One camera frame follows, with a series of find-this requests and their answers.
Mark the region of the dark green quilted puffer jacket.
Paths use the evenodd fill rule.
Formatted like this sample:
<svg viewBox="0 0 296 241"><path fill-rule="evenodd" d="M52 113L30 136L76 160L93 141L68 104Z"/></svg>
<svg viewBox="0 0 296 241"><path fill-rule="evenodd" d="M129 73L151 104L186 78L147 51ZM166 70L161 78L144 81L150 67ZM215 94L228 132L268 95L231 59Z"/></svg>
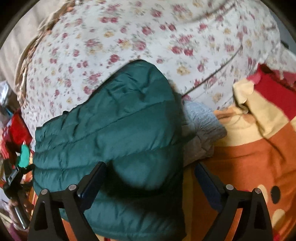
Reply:
<svg viewBox="0 0 296 241"><path fill-rule="evenodd" d="M114 240L182 240L181 102L143 60L112 75L88 101L36 129L33 187L61 191L98 162L103 185L85 217Z"/></svg>

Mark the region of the bright green garment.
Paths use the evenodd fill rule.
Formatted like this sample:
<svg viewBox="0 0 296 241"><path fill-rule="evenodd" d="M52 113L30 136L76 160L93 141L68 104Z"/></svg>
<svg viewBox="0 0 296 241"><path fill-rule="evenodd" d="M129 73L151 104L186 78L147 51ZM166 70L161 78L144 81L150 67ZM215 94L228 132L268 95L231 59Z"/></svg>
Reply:
<svg viewBox="0 0 296 241"><path fill-rule="evenodd" d="M30 162L30 149L26 144L21 146L21 153L19 156L18 166L26 168Z"/></svg>

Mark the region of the red garment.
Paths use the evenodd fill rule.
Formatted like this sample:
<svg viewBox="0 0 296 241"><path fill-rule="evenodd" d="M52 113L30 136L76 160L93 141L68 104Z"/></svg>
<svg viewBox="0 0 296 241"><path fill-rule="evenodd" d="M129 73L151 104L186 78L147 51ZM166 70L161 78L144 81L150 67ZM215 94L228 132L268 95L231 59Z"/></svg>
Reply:
<svg viewBox="0 0 296 241"><path fill-rule="evenodd" d="M15 159L23 144L30 145L32 136L25 124L21 110L17 110L1 134L1 155L4 159Z"/></svg>

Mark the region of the orange patterned blanket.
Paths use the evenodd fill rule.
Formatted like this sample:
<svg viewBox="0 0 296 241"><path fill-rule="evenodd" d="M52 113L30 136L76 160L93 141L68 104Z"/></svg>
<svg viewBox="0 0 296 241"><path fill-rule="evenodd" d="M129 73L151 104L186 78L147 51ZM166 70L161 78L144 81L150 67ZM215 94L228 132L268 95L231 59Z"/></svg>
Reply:
<svg viewBox="0 0 296 241"><path fill-rule="evenodd" d="M234 93L237 106L214 112L227 135L215 142L205 164L241 191L261 188L273 233L283 240L295 227L295 73L259 65L255 75L234 84ZM195 164L185 167L183 152L182 210L189 240L201 240L215 216L193 179Z"/></svg>

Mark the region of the light grey sweatshirt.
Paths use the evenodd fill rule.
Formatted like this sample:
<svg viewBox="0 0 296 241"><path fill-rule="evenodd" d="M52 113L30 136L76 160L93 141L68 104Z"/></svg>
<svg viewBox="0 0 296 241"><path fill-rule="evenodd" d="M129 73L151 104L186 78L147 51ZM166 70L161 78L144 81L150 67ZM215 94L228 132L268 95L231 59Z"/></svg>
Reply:
<svg viewBox="0 0 296 241"><path fill-rule="evenodd" d="M184 166L214 154L214 144L226 137L225 127L213 111L202 103L183 101L182 136Z"/></svg>

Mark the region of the beige padded headboard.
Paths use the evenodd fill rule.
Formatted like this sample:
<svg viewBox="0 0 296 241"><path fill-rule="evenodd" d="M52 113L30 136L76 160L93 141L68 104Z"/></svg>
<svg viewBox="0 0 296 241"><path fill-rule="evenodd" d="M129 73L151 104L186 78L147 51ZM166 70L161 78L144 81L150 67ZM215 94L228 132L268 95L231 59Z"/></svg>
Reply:
<svg viewBox="0 0 296 241"><path fill-rule="evenodd" d="M17 22L1 47L1 81L14 85L20 55L36 36L40 23L63 3L58 0L29 1L21 8L22 13L16 15Z"/></svg>

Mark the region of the white floral quilt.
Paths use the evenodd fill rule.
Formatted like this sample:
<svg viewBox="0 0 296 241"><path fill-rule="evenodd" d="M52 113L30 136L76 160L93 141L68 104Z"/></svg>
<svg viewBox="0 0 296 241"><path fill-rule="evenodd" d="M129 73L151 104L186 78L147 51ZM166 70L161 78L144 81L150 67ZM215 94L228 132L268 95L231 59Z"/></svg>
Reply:
<svg viewBox="0 0 296 241"><path fill-rule="evenodd" d="M260 63L295 72L295 55L261 1L65 1L41 23L16 69L30 133L137 59L213 110L229 106L233 84Z"/></svg>

